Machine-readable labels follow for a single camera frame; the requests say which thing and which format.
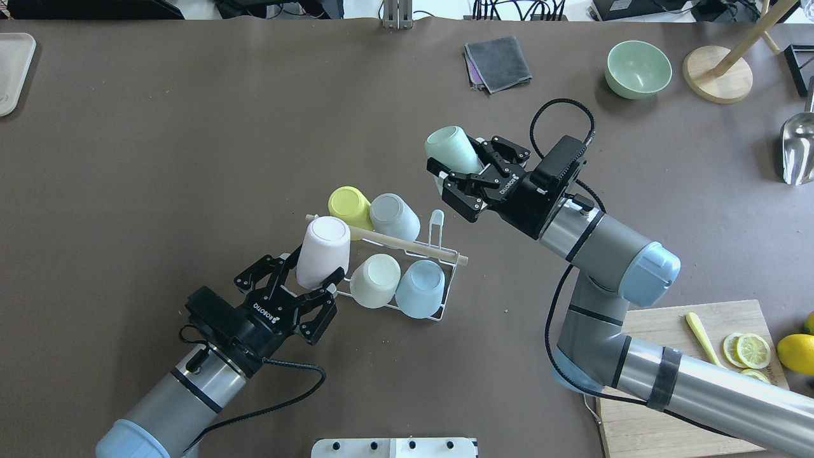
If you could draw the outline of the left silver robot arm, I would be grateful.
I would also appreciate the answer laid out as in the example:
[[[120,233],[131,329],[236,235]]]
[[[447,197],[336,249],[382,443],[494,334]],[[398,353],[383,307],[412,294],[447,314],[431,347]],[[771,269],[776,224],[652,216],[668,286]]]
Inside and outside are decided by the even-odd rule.
[[[346,264],[296,295],[285,287],[288,273],[305,264],[299,249],[278,258],[265,255],[235,278],[245,299],[233,307],[213,290],[200,287],[187,299],[187,327],[200,338],[193,348],[125,417],[98,442],[98,457],[194,457],[207,433],[229,424],[270,413],[279,403],[230,420],[216,422],[223,408],[265,365],[316,371],[308,363],[273,358],[294,335],[309,345],[322,337],[336,315],[338,284]]]

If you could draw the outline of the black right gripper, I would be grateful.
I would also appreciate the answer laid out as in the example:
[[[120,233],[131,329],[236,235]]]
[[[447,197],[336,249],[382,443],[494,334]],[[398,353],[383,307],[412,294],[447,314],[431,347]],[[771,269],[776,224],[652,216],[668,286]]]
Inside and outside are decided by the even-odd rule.
[[[523,168],[531,153],[500,136],[467,137],[485,174],[456,172],[439,160],[427,160],[427,171],[442,179],[442,200],[466,221],[474,223],[485,208],[534,240],[541,237],[562,195],[570,185],[570,168],[550,174],[547,165],[531,172]]]

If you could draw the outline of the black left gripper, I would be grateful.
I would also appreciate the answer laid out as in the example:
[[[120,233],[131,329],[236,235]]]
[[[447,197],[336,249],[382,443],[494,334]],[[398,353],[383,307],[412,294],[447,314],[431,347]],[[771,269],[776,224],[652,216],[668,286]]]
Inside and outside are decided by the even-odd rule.
[[[296,296],[285,289],[299,253],[267,254],[236,275],[245,295],[238,307],[220,299],[220,349],[232,360],[270,359],[288,337],[297,334],[316,345],[337,313],[337,285],[344,269],[337,268],[310,293]]]

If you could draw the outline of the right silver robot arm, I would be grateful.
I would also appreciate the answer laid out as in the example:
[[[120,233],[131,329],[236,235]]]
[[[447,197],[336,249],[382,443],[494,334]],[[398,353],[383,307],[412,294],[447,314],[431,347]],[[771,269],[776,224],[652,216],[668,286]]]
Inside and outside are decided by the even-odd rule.
[[[454,211],[476,221],[494,211],[579,270],[553,371],[575,391],[611,387],[645,406],[710,432],[786,456],[812,456],[812,399],[623,333],[631,305],[659,301],[680,272],[659,242],[610,217],[569,188],[591,138],[563,136],[531,171],[529,149],[499,136],[475,139],[457,127],[425,140],[427,170]]]

